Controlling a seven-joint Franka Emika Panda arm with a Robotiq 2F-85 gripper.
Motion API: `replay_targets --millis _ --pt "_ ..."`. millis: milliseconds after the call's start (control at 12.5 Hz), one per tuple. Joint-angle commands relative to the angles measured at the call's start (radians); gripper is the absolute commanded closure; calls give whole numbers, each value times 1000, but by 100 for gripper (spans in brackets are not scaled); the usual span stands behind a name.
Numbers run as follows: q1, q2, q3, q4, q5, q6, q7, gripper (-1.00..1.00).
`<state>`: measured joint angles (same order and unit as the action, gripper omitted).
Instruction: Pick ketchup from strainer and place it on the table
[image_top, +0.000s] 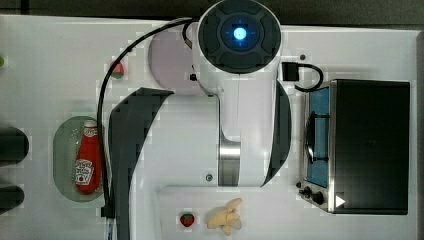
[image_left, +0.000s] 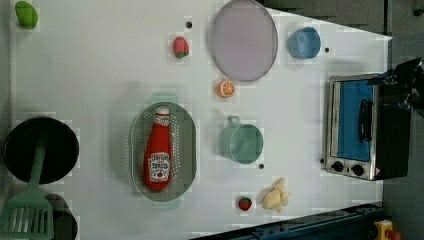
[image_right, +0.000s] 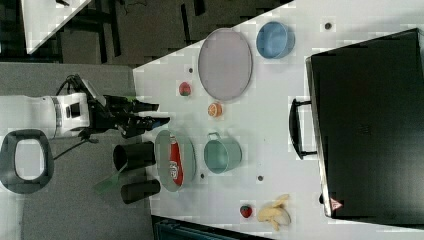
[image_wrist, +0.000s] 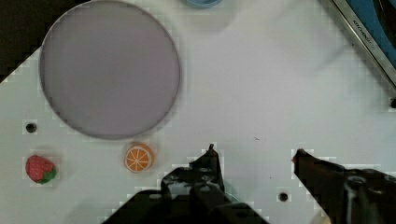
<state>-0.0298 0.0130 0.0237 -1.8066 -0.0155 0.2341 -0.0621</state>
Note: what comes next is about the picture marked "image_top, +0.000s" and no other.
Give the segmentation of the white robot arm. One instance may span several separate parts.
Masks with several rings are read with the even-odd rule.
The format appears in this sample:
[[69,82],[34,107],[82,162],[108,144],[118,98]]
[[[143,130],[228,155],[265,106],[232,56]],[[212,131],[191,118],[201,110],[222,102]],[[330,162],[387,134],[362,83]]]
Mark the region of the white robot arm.
[[259,187],[284,164],[291,140],[278,81],[282,32],[255,0],[222,0],[192,40],[195,90],[140,88],[109,118],[117,240],[160,240],[167,187]]

